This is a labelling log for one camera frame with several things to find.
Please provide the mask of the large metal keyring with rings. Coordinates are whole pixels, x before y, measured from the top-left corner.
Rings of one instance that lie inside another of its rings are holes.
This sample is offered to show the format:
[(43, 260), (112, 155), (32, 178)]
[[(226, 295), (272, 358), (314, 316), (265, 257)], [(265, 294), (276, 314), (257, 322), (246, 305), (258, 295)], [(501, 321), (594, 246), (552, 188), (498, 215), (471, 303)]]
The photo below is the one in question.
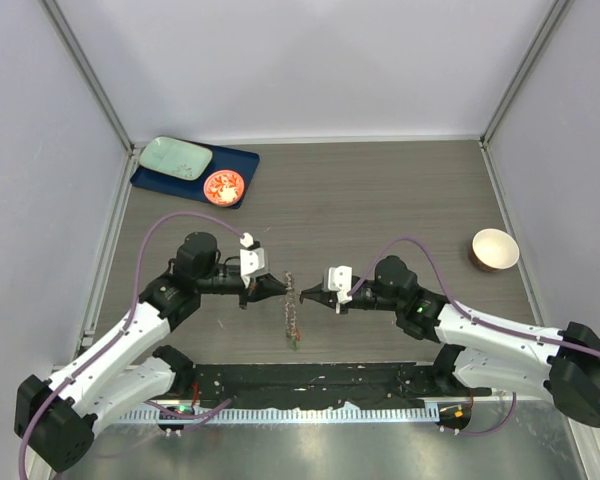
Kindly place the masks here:
[(287, 285), (284, 303), (285, 335), (289, 339), (301, 342), (300, 331), (297, 326), (298, 296), (295, 288), (295, 279), (290, 271), (283, 272), (283, 282)]

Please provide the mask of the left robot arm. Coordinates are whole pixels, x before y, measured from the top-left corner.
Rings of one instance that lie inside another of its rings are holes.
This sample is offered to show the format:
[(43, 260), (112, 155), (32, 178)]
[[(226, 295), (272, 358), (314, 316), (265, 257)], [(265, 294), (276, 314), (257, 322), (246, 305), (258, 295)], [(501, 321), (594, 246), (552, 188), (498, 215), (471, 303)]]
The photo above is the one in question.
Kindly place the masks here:
[(239, 243), (237, 264), (227, 265), (213, 235), (189, 234), (167, 270), (135, 292), (129, 311), (99, 341), (49, 378), (30, 375), (22, 381), (14, 419), (20, 477), (27, 476), (29, 452), (52, 471), (64, 472), (126, 409), (158, 395), (185, 397), (193, 385), (193, 364), (172, 347), (159, 348), (136, 373), (125, 370), (193, 315), (203, 296), (234, 295), (245, 308), (285, 294), (260, 243), (250, 235)]

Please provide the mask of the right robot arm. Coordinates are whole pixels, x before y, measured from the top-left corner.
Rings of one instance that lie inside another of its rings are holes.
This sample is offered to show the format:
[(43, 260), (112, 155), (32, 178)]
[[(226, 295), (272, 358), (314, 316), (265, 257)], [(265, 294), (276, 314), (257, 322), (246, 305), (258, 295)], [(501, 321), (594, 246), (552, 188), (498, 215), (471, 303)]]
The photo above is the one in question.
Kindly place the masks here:
[(300, 298), (338, 314), (392, 312), (405, 334), (440, 344), (431, 380), (442, 394), (521, 394), (600, 428), (600, 337), (586, 325), (533, 326), (476, 311), (420, 286), (416, 273), (394, 255), (376, 264), (370, 280), (348, 266), (330, 267)]

